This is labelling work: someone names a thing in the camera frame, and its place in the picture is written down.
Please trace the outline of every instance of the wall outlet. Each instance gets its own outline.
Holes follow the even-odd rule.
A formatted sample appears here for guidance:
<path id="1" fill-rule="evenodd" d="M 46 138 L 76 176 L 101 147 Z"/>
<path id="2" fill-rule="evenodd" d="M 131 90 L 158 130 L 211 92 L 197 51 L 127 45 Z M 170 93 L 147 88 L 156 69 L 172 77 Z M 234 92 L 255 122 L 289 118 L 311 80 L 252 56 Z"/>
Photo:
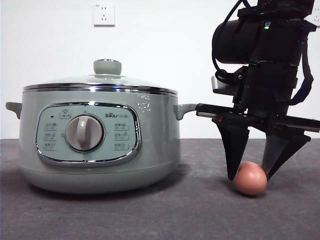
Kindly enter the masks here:
<path id="1" fill-rule="evenodd" d="M 95 27 L 113 27 L 116 25 L 116 9 L 113 3 L 93 6 L 93 25 Z"/>
<path id="2" fill-rule="evenodd" d="M 320 27 L 320 5 L 314 5 L 312 14 L 308 17 L 309 22 Z"/>

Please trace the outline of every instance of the black cable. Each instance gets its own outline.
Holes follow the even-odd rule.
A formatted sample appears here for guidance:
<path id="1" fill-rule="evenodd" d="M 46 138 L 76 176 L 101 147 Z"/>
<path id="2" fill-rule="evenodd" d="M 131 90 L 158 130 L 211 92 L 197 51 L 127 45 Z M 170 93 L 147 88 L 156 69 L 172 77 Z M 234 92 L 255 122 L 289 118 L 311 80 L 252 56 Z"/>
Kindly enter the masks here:
<path id="1" fill-rule="evenodd" d="M 236 9 L 239 7 L 239 5 L 240 5 L 241 3 L 243 3 L 246 8 L 253 10 L 253 8 L 250 6 L 250 4 L 248 3 L 247 0 L 238 0 L 238 1 L 236 2 L 236 4 L 234 5 L 234 7 L 231 9 L 231 11 L 230 11 L 230 12 L 228 13 L 228 15 L 226 16 L 224 22 L 222 23 L 222 25 L 221 25 L 221 27 L 220 27 L 220 29 L 219 29 L 219 32 L 217 33 L 217 36 L 216 36 L 216 39 L 215 39 L 216 41 L 219 40 L 219 38 L 220 38 L 220 36 L 221 36 L 221 34 L 222 34 L 225 26 L 227 25 L 230 17 L 232 16 L 232 14 L 234 14 L 234 12 L 236 11 Z M 216 69 L 216 71 L 217 71 L 217 73 L 215 74 L 215 76 L 216 76 L 216 78 L 217 78 L 220 82 L 222 82 L 222 83 L 228 83 L 228 81 L 225 81 L 225 80 L 222 78 L 222 76 L 221 76 L 221 75 L 226 74 L 227 72 L 226 72 L 225 70 L 220 69 L 220 67 L 218 66 L 217 59 L 216 59 L 216 48 L 215 48 L 214 45 L 215 45 L 215 44 L 214 44 L 214 39 L 212 38 L 212 52 L 211 52 L 211 56 L 212 56 L 213 65 L 214 65 L 214 67 L 215 67 L 215 69 Z"/>
<path id="2" fill-rule="evenodd" d="M 311 74 L 311 69 L 308 60 L 308 40 L 304 42 L 304 48 L 302 52 L 302 68 L 304 80 L 298 92 L 294 95 L 294 97 L 291 100 L 288 101 L 289 106 L 294 106 L 299 103 L 302 103 L 307 98 L 312 88 L 314 77 Z"/>

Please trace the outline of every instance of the pot handle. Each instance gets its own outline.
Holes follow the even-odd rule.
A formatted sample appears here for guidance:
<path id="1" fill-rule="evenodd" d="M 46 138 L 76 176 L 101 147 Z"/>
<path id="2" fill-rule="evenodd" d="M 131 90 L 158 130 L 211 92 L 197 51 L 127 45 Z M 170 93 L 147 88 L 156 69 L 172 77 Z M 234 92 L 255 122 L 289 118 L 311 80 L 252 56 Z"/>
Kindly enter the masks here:
<path id="1" fill-rule="evenodd" d="M 195 111 L 197 104 L 182 104 L 182 105 L 175 105 L 173 108 L 175 113 L 175 118 L 177 120 L 182 120 L 186 113 Z"/>
<path id="2" fill-rule="evenodd" d="M 5 103 L 5 108 L 12 112 L 15 112 L 16 117 L 20 119 L 22 103 L 8 101 Z"/>

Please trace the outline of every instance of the lid rim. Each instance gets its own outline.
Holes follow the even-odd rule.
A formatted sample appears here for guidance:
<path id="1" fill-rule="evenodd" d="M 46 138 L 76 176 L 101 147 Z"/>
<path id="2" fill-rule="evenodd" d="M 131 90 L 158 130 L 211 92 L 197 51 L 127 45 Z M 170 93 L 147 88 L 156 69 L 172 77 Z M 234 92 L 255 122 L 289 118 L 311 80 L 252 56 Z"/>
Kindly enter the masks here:
<path id="1" fill-rule="evenodd" d="M 178 92 L 168 88 L 147 86 L 147 85 L 132 85 L 132 84 L 114 84 L 114 83 L 43 83 L 43 84 L 33 84 L 27 85 L 23 88 L 23 91 L 28 90 L 39 90 L 39 89 L 59 89 L 59 88 L 69 88 L 69 89 L 80 89 L 80 88 L 96 88 L 96 89 L 123 89 L 123 90 L 142 90 L 159 92 L 166 94 L 178 95 Z"/>

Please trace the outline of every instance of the control knob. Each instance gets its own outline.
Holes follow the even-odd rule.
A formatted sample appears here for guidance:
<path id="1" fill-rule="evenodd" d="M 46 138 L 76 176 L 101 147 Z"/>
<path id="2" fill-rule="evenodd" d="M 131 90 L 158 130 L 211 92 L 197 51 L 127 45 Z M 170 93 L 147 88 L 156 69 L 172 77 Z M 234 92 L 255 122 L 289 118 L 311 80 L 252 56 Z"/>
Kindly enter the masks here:
<path id="1" fill-rule="evenodd" d="M 103 132 L 103 127 L 96 118 L 80 115 L 67 125 L 65 139 L 74 149 L 85 152 L 99 145 Z"/>

